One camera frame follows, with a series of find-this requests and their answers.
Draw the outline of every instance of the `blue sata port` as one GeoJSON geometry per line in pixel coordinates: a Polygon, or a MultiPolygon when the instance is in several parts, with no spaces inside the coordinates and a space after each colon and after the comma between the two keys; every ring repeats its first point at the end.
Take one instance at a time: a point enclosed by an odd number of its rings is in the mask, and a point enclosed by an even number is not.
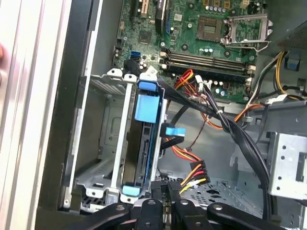
{"type": "Polygon", "coordinates": [[[135,61],[139,61],[141,58],[141,53],[138,51],[130,51],[130,58],[135,61]]]}

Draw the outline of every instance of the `green circuit board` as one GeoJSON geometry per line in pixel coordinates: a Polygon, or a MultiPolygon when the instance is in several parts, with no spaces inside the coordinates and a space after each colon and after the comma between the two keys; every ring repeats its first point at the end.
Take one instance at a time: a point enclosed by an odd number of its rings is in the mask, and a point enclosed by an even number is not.
{"type": "MultiPolygon", "coordinates": [[[[221,58],[230,61],[241,61],[254,64],[256,51],[252,49],[227,48],[219,41],[210,41],[201,37],[202,30],[211,31],[212,34],[221,38],[224,36],[226,27],[222,24],[223,19],[229,16],[248,15],[247,9],[240,7],[242,0],[218,0],[220,7],[214,7],[216,0],[170,0],[169,16],[166,18],[166,28],[162,34],[156,33],[155,14],[156,3],[149,0],[148,12],[144,16],[136,16],[131,21],[131,0],[124,0],[123,9],[118,30],[118,39],[121,39],[121,50],[117,51],[114,58],[114,66],[122,68],[126,59],[130,58],[131,51],[141,52],[141,59],[147,66],[153,66],[159,71],[164,79],[168,76],[160,70],[161,43],[165,48],[175,52],[199,55],[204,57],[221,58]],[[208,18],[215,20],[220,27],[212,28],[205,23],[208,18]]],[[[240,23],[237,27],[237,38],[257,38],[259,35],[260,21],[240,23]]],[[[245,103],[246,85],[229,82],[229,88],[224,89],[225,96],[216,94],[216,98],[232,102],[245,103]]]]}

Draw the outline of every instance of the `chip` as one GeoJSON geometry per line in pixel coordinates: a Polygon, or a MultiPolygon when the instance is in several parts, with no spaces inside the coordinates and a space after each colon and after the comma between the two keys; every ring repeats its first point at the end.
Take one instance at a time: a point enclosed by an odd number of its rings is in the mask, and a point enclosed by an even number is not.
{"type": "Polygon", "coordinates": [[[222,20],[201,16],[198,20],[197,39],[203,41],[220,42],[222,20]]]}
{"type": "Polygon", "coordinates": [[[220,7],[220,0],[214,0],[214,7],[220,7]]]}
{"type": "Polygon", "coordinates": [[[230,9],[230,2],[229,1],[225,1],[224,8],[225,9],[230,9]]]}
{"type": "Polygon", "coordinates": [[[139,43],[141,44],[150,44],[152,40],[152,32],[150,31],[140,31],[139,43]]]}
{"type": "Polygon", "coordinates": [[[178,22],[182,21],[182,15],[181,15],[181,14],[176,14],[176,13],[175,13],[174,21],[178,21],[178,22]]]}
{"type": "Polygon", "coordinates": [[[210,3],[209,3],[209,0],[203,0],[203,5],[204,5],[204,6],[209,6],[209,4],[210,4],[210,3]]]}

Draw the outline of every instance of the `metal panel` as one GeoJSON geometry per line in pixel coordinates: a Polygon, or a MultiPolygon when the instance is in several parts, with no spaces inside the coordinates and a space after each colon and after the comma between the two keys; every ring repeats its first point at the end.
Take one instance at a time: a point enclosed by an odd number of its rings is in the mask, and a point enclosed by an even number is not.
{"type": "Polygon", "coordinates": [[[70,8],[1,1],[0,229],[34,228],[70,8]]]}
{"type": "Polygon", "coordinates": [[[276,140],[268,192],[274,196],[307,199],[307,138],[276,134],[276,140]]]}

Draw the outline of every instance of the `screw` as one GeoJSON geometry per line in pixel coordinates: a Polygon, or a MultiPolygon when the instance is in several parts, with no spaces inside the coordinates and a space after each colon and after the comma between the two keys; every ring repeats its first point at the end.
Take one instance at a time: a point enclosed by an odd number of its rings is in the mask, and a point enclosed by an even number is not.
{"type": "Polygon", "coordinates": [[[218,210],[218,211],[220,211],[220,210],[223,209],[222,206],[220,206],[220,205],[213,205],[213,208],[214,208],[215,210],[218,210]]]}
{"type": "Polygon", "coordinates": [[[181,200],[180,202],[181,202],[182,205],[187,205],[188,204],[187,200],[181,200]]]}
{"type": "Polygon", "coordinates": [[[117,211],[122,211],[124,209],[125,209],[125,207],[123,207],[123,205],[118,205],[117,208],[116,208],[117,211]]]}

